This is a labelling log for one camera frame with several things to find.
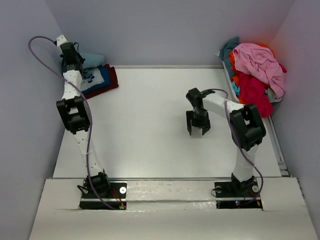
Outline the grey-blue t shirt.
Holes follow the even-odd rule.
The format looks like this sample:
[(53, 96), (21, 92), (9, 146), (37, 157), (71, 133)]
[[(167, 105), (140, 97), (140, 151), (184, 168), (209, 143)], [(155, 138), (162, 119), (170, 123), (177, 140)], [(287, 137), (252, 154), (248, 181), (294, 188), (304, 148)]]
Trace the grey-blue t shirt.
[(91, 69), (91, 68), (97, 68), (98, 66), (101, 66), (105, 62), (105, 57), (101, 54), (96, 54), (96, 53), (82, 53), (80, 54), (84, 59), (84, 63), (82, 65), (83, 67), (83, 72), (84, 69)]

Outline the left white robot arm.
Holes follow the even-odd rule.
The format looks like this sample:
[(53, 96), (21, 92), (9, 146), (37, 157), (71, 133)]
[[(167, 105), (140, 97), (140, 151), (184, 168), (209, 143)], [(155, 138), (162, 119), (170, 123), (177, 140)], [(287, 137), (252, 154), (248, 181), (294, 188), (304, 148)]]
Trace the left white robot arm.
[(85, 60), (75, 49), (74, 43), (58, 39), (56, 45), (61, 51), (61, 71), (65, 80), (63, 96), (56, 102), (56, 107), (65, 129), (76, 140), (87, 170), (85, 182), (78, 188), (83, 194), (92, 193), (98, 198), (104, 198), (110, 194), (111, 185), (92, 144), (91, 110), (81, 92), (82, 64)]

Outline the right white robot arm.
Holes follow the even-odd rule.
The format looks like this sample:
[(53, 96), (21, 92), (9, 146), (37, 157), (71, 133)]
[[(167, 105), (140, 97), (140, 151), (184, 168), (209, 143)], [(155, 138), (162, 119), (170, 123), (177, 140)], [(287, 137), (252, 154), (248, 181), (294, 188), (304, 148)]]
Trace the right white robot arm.
[(187, 130), (191, 132), (198, 128), (205, 134), (211, 128), (210, 112), (224, 117), (236, 145), (236, 162), (231, 180), (215, 184), (215, 195), (218, 198), (244, 198), (249, 191), (253, 191), (258, 196), (261, 188), (254, 177), (257, 170), (254, 161), (258, 147), (266, 136), (265, 125), (256, 105), (236, 103), (218, 92), (217, 88), (203, 91), (193, 88), (187, 92), (186, 99), (193, 108), (186, 112)]

